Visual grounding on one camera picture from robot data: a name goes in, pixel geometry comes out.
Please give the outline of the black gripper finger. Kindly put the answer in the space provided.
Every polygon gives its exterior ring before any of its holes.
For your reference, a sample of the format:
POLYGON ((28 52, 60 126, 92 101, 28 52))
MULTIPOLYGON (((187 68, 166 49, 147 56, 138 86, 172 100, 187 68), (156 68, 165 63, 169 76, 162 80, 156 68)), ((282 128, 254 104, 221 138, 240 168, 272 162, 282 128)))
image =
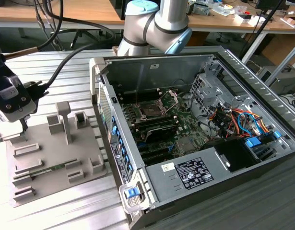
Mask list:
POLYGON ((22 125, 22 128, 23 128, 23 132, 25 132, 27 129, 28 129, 28 124, 27 124, 27 119, 29 119, 28 116, 24 117, 24 118, 21 118, 19 121, 22 125))

